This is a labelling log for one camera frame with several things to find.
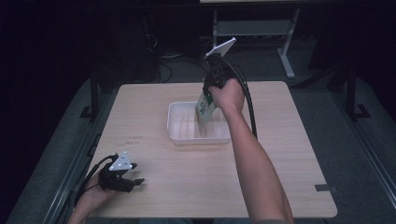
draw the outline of dark background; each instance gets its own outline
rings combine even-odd
[[[396,119],[394,9],[385,1],[304,7],[294,38],[317,38],[313,68],[346,59]],[[211,36],[210,14],[114,14],[94,1],[1,2],[0,222],[7,220],[64,111],[92,71],[104,91],[125,82],[150,82],[158,75],[156,59],[162,52],[177,49],[199,55],[199,36]],[[231,10],[223,15],[241,16]],[[142,49],[150,44],[148,32],[159,41],[153,53]]]

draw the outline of human hand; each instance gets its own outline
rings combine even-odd
[[[78,200],[76,208],[69,218],[69,224],[85,223],[90,213],[101,207],[117,194],[112,189],[102,189],[99,186],[99,174],[96,173],[87,183],[84,193]]]
[[[235,112],[242,112],[245,102],[245,94],[239,82],[230,78],[222,89],[214,86],[209,87],[212,93],[213,102],[221,109],[224,116],[230,115]]]

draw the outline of wooden table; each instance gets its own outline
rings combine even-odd
[[[250,82],[258,139],[289,197],[295,217],[337,213],[304,126],[283,82]],[[127,151],[137,167],[123,177],[146,178],[121,193],[94,217],[247,217],[234,164],[233,145],[171,142],[168,106],[197,101],[202,83],[134,84],[120,88],[92,159]],[[248,107],[244,115],[249,123]]]

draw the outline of person's right hand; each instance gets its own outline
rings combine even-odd
[[[239,82],[230,78],[222,89],[214,86],[209,87],[213,102],[221,109],[225,116],[236,112],[242,112],[245,102],[245,94]]]

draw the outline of person's right arm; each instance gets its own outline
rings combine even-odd
[[[223,89],[209,90],[230,128],[236,169],[251,221],[279,219],[294,223],[274,165],[242,114],[245,95],[238,81],[232,78]]]

